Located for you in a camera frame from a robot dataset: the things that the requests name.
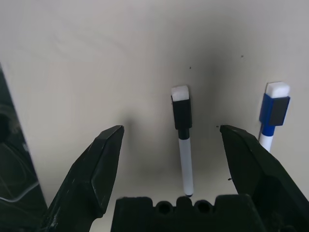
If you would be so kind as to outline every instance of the screw hole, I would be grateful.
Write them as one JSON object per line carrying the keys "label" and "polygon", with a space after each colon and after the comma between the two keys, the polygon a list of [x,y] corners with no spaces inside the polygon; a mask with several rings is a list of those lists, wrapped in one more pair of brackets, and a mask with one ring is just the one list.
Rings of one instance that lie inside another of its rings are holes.
{"label": "screw hole", "polygon": [[212,206],[207,201],[198,201],[195,204],[195,208],[202,214],[207,214],[211,211]]}
{"label": "screw hole", "polygon": [[156,206],[160,214],[167,215],[172,212],[173,206],[169,202],[159,202]]}

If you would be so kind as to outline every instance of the blue dry erase marker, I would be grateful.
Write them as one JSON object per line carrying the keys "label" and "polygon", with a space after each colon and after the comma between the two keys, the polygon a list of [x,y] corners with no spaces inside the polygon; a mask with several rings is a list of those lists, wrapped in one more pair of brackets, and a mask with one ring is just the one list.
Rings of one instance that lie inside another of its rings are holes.
{"label": "blue dry erase marker", "polygon": [[263,97],[260,114],[262,130],[260,144],[269,152],[275,127],[282,126],[290,102],[290,86],[284,82],[269,83]]}

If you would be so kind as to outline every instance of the black plastic part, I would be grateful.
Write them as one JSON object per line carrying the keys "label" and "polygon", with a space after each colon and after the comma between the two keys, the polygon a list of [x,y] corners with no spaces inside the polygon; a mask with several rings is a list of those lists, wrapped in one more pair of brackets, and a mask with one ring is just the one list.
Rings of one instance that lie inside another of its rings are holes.
{"label": "black plastic part", "polygon": [[10,136],[9,118],[0,114],[0,143],[5,142]]}
{"label": "black plastic part", "polygon": [[180,197],[176,207],[150,198],[116,201],[111,232],[266,232],[248,195],[218,196],[215,205],[199,201],[194,206]]}
{"label": "black plastic part", "polygon": [[189,129],[178,130],[178,138],[181,139],[181,140],[186,140],[186,139],[190,138]]}
{"label": "black plastic part", "polygon": [[92,222],[105,214],[123,135],[123,126],[101,132],[76,160],[38,231],[88,232]]}
{"label": "black plastic part", "polygon": [[220,132],[236,190],[252,197],[267,231],[309,231],[309,202],[279,161],[245,130]]}
{"label": "black plastic part", "polygon": [[177,130],[192,127],[191,100],[173,101],[175,128]]}
{"label": "black plastic part", "polygon": [[[19,196],[38,181],[1,66],[0,174],[0,196],[6,199]],[[40,186],[17,202],[0,200],[0,231],[33,232],[40,226],[46,211]]]}
{"label": "black plastic part", "polygon": [[290,97],[274,98],[269,118],[269,126],[283,125]]}

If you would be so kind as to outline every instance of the white wall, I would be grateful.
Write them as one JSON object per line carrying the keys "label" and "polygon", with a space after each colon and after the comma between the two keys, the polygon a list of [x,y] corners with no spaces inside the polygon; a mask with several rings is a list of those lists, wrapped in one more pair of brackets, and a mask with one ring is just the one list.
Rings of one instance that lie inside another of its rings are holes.
{"label": "white wall", "polygon": [[182,180],[170,89],[192,95],[197,199],[235,193],[217,125],[258,135],[267,82],[291,86],[272,153],[306,197],[309,2],[306,0],[1,0],[0,62],[50,204],[100,131],[125,126],[114,201],[175,202]]}

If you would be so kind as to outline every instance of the white marker cap end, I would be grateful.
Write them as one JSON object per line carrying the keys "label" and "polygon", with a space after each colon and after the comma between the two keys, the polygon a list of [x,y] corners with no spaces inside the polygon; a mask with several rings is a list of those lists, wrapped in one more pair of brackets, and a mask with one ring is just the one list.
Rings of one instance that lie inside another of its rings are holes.
{"label": "white marker cap end", "polygon": [[271,98],[288,97],[290,93],[290,86],[284,82],[269,83],[266,87],[266,92]]}

